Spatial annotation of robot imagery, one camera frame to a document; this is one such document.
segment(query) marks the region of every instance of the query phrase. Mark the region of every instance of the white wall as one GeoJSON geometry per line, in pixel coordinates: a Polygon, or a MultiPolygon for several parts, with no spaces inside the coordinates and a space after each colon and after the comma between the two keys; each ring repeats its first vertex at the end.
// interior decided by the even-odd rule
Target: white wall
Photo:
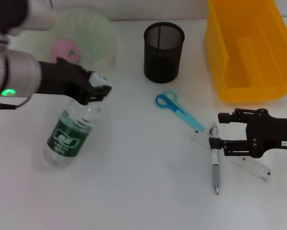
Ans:
{"type": "MultiPolygon", "coordinates": [[[[110,20],[206,18],[207,0],[52,0],[62,6],[90,6],[110,20]]],[[[287,16],[287,0],[276,0],[287,16]]]]}

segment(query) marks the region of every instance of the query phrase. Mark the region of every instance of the black mesh pen holder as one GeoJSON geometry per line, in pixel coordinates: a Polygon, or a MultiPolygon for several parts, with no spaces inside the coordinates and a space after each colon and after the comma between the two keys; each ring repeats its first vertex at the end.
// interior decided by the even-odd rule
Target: black mesh pen holder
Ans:
{"type": "Polygon", "coordinates": [[[144,73],[156,83],[168,83],[178,75],[183,30],[173,23],[155,23],[144,32],[144,73]]]}

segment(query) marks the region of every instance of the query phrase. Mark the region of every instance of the green led light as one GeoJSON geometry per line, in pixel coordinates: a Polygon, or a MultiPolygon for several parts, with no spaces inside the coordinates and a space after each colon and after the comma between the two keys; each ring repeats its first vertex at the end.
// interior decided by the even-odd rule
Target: green led light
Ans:
{"type": "Polygon", "coordinates": [[[8,97],[8,96],[12,96],[16,93],[15,90],[13,89],[7,89],[7,90],[4,90],[3,92],[1,92],[1,95],[2,96],[5,96],[5,97],[8,97]]]}

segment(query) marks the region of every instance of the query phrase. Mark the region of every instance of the blue scissors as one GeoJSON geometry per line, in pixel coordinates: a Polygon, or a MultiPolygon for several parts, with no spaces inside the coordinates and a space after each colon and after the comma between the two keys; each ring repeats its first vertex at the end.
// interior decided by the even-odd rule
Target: blue scissors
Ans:
{"type": "Polygon", "coordinates": [[[202,130],[204,131],[204,126],[201,125],[193,116],[191,116],[184,108],[181,107],[180,104],[177,102],[177,93],[173,90],[167,90],[163,92],[162,94],[159,94],[155,99],[156,104],[161,108],[169,108],[172,109],[176,114],[183,119],[185,122],[187,122],[191,127],[193,127],[195,130],[202,130]],[[174,96],[174,99],[171,100],[168,95],[172,94],[174,96]],[[166,104],[161,104],[158,100],[163,99],[166,104]]]}

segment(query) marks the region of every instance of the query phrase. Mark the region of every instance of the white tabletop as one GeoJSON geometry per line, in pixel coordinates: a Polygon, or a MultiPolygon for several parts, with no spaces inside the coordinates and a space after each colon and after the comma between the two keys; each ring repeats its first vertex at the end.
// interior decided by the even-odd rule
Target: white tabletop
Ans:
{"type": "MultiPolygon", "coordinates": [[[[168,84],[143,73],[143,33],[153,22],[114,23],[116,68],[107,74],[113,90],[69,167],[53,168],[42,155],[68,98],[35,95],[21,109],[0,111],[0,230],[287,229],[287,151],[271,150],[261,159],[274,170],[271,184],[221,158],[216,196],[211,152],[191,140],[187,123],[154,102],[174,89],[208,127],[219,112],[236,107],[287,117],[287,96],[260,104],[220,102],[206,63],[206,21],[173,22],[186,39],[180,74],[168,84]]],[[[244,124],[219,129],[222,138],[245,138],[244,124]]]]}

